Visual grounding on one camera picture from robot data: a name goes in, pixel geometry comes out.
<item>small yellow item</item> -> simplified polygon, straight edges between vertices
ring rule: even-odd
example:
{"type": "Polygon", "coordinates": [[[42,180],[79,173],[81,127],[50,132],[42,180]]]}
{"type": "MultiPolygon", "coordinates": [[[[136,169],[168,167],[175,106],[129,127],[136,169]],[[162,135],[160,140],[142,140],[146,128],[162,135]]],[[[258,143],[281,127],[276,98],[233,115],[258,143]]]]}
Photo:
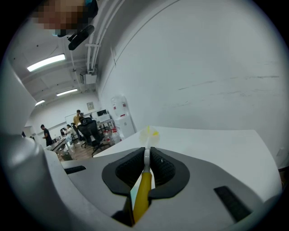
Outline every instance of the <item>small yellow item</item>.
{"type": "Polygon", "coordinates": [[[140,187],[135,199],[134,219],[135,223],[141,218],[149,208],[148,195],[152,188],[152,175],[150,172],[143,172],[141,175],[140,187]]]}

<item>white table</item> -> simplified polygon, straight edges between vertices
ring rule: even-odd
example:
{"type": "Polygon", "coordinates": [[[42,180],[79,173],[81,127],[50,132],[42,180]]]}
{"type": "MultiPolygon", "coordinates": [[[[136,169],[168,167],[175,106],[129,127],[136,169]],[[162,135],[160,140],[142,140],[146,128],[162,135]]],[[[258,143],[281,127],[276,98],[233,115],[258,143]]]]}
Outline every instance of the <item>white table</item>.
{"type": "MultiPolygon", "coordinates": [[[[282,191],[275,161],[254,130],[196,130],[154,127],[163,148],[211,162],[250,187],[263,201],[282,191]]],[[[94,157],[140,148],[140,132],[94,157]]]]}

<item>ceiling light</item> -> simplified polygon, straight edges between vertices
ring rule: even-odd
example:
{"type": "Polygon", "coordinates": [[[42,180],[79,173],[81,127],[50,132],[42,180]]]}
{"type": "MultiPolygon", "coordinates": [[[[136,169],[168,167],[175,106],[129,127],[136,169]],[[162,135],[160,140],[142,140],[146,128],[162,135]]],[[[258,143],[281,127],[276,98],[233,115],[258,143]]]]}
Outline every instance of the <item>ceiling light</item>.
{"type": "Polygon", "coordinates": [[[35,106],[37,106],[38,104],[44,103],[44,102],[45,102],[45,100],[41,100],[41,101],[37,102],[37,103],[35,104],[35,106]]]}
{"type": "Polygon", "coordinates": [[[70,90],[70,91],[67,91],[67,92],[59,93],[59,94],[57,94],[57,96],[62,96],[64,94],[67,94],[67,93],[70,93],[70,92],[76,92],[76,91],[77,91],[77,89],[73,89],[73,90],[70,90]]]}
{"type": "Polygon", "coordinates": [[[33,64],[31,65],[30,67],[28,67],[28,71],[34,71],[40,67],[43,67],[45,65],[48,65],[50,63],[55,63],[55,62],[58,62],[58,61],[61,61],[61,60],[65,60],[65,55],[64,54],[61,54],[61,55],[57,55],[57,56],[54,56],[54,57],[51,57],[51,58],[48,58],[48,59],[45,59],[45,60],[42,60],[36,64],[33,64]]]}

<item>floor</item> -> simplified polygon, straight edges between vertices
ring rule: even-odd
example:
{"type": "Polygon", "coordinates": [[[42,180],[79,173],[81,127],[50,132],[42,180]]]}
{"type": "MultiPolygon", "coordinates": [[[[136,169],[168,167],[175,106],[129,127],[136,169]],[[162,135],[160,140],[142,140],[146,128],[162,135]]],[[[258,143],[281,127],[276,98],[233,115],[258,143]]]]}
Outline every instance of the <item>floor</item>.
{"type": "MultiPolygon", "coordinates": [[[[86,145],[86,148],[84,148],[84,145],[81,147],[81,145],[84,142],[78,142],[78,140],[74,141],[74,148],[72,147],[72,151],[70,152],[70,156],[72,158],[72,160],[84,160],[84,159],[88,159],[88,158],[92,158],[92,153],[93,153],[93,148],[91,146],[86,145]]],[[[103,147],[101,147],[100,149],[98,149],[93,155],[97,155],[98,153],[102,152],[103,150],[109,148],[109,145],[105,145],[103,147]]],[[[58,151],[57,152],[57,156],[59,158],[60,161],[65,161],[66,158],[63,157],[63,152],[62,151],[58,151]]]]}

